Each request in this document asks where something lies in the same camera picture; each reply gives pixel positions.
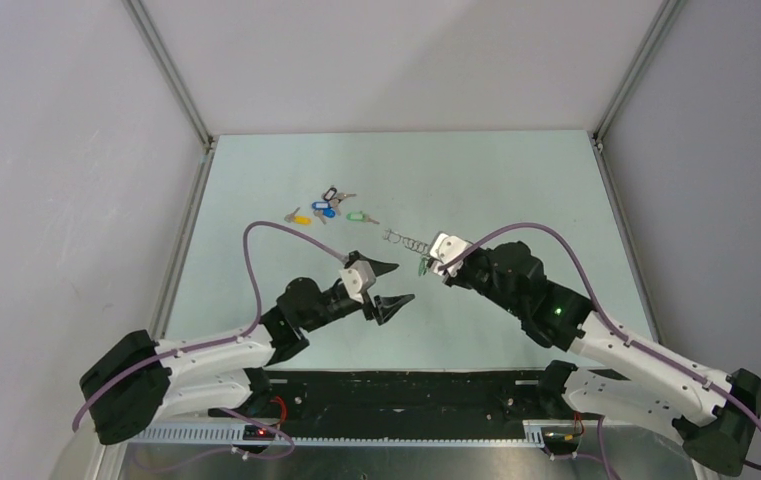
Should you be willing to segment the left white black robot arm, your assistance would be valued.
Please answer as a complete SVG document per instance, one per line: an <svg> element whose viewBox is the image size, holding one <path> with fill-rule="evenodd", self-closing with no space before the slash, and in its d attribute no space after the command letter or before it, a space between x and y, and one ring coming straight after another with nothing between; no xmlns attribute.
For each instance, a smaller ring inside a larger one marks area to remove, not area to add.
<svg viewBox="0 0 761 480"><path fill-rule="evenodd" d="M272 403L266 368L306 349L308 333L355 313L384 325L414 300L370 295L377 278L397 267L353 251L326 290L308 277L290 281L249 333L196 340L126 334L79 381L99 443L119 444L157 420L205 410L264 414Z"/></svg>

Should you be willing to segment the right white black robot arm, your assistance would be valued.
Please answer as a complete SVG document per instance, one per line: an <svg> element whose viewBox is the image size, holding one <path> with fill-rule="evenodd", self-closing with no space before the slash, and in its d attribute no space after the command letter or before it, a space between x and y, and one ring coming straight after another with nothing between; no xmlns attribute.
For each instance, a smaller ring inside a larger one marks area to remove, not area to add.
<svg viewBox="0 0 761 480"><path fill-rule="evenodd" d="M606 380L553 362L536 394L539 409L573 410L629 422L681 446L697 463L738 477L760 416L761 379L707 367L607 318L589 296L549 280L522 242L476 248L449 236L430 247L444 284L473 290L516 317L535 343L592 360L617 373Z"/></svg>

